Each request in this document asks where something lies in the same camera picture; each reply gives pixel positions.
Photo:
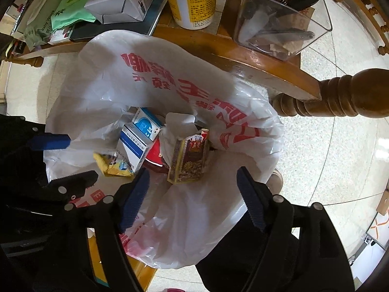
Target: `yellow label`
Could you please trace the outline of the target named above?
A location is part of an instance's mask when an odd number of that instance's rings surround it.
[[[174,19],[181,21],[181,15],[180,15],[180,10],[178,9],[177,0],[168,0],[168,1]]]
[[[191,23],[209,19],[215,13],[216,0],[187,0]]]

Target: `blue and white medicine box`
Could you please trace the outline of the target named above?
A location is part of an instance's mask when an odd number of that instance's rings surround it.
[[[133,123],[128,123],[120,132],[116,156],[124,159],[137,173],[153,144]]]
[[[141,130],[149,139],[154,140],[163,124],[147,108],[138,108],[132,120],[137,128]]]

